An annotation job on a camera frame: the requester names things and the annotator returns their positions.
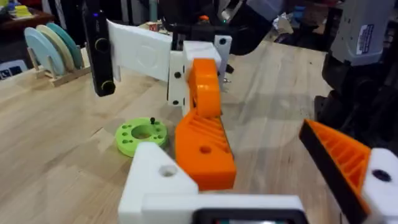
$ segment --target screw hole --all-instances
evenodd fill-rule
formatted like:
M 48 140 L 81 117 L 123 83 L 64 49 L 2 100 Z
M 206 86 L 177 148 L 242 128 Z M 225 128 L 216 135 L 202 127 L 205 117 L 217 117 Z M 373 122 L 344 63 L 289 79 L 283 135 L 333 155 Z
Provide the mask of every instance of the screw hole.
M 177 173 L 177 168 L 171 165 L 161 166 L 159 169 L 159 173 L 163 177 L 172 177 Z
M 211 148 L 208 147 L 208 146 L 202 146 L 200 148 L 200 152 L 203 153 L 203 154 L 209 154 L 209 153 L 211 153 Z
M 372 171 L 373 176 L 375 178 L 384 181 L 384 182 L 391 182 L 391 176 L 384 170 L 376 169 Z
M 175 78 L 181 78 L 181 73 L 180 73 L 180 72 L 174 73 L 174 77 L 175 77 Z
M 221 40 L 220 40 L 220 44 L 221 45 L 224 45 L 226 43 L 226 39 L 225 38 L 222 38 Z

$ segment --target wooden disc stand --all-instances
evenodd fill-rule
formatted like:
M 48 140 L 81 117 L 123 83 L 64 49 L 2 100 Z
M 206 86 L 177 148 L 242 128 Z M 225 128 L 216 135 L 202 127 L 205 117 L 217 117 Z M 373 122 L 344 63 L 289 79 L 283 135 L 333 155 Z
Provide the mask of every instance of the wooden disc stand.
M 50 56 L 47 56 L 47 60 L 50 65 L 50 70 L 46 70 L 43 66 L 38 66 L 37 59 L 35 57 L 35 54 L 33 53 L 33 50 L 28 47 L 27 51 L 29 53 L 30 60 L 32 61 L 32 64 L 34 66 L 34 74 L 36 78 L 43 78 L 43 77 L 49 77 L 49 82 L 54 86 L 60 86 L 63 85 L 67 82 L 70 82 L 76 78 L 82 77 L 83 75 L 86 75 L 87 73 L 91 72 L 90 66 L 86 66 L 83 58 L 81 58 L 81 61 L 83 62 L 83 66 L 81 68 L 74 68 L 72 71 L 68 71 L 65 68 L 65 74 L 63 75 L 57 75 L 54 72 L 53 68 L 53 61 Z

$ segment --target disc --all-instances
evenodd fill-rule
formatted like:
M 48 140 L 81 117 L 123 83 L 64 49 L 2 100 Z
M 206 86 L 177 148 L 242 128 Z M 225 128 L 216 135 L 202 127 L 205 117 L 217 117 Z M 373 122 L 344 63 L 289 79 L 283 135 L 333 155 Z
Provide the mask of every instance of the disc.
M 62 58 L 57 52 L 51 42 L 39 31 L 34 28 L 28 27 L 24 31 L 26 44 L 33 50 L 36 59 L 47 70 L 50 69 L 47 57 L 50 57 L 53 62 L 53 70 L 56 75 L 63 75 L 65 67 L 63 66 Z
M 69 36 L 69 34 L 64 29 L 62 29 L 60 26 L 56 25 L 55 23 L 49 22 L 47 24 L 47 27 L 52 29 L 56 34 L 58 34 L 58 36 L 61 37 L 61 39 L 67 45 L 70 53 L 72 54 L 73 62 L 75 63 L 76 68 L 81 68 L 81 66 L 83 66 L 83 61 L 81 59 L 80 49 L 77 47 L 75 41 Z
M 72 71 L 75 68 L 73 58 L 68 47 L 65 45 L 61 37 L 59 37 L 58 34 L 56 34 L 53 30 L 46 27 L 45 25 L 38 25 L 36 29 L 44 34 L 44 36 L 46 36 L 49 41 L 51 41 L 56 50 L 58 50 L 58 52 L 60 53 L 62 60 L 65 63 L 66 69 L 68 71 Z
M 122 124 L 116 131 L 116 143 L 119 150 L 133 157 L 141 142 L 154 142 L 164 147 L 167 142 L 167 128 L 160 121 L 151 123 L 150 118 L 137 118 Z

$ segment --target white label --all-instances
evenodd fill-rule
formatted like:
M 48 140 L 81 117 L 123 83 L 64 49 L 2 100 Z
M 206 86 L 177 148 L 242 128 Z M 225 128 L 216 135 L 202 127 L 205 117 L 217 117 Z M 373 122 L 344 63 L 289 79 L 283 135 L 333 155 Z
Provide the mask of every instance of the white label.
M 359 31 L 358 43 L 356 44 L 356 54 L 362 55 L 369 52 L 373 34 L 373 24 L 363 25 Z

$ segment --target white 3d-printed part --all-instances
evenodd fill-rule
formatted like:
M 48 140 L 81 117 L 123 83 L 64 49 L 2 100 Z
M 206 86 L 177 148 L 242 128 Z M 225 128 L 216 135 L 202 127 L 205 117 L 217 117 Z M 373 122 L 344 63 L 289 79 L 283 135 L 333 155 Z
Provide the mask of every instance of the white 3d-printed part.
M 115 79 L 120 69 L 131 69 L 167 82 L 172 38 L 133 26 L 108 21 Z

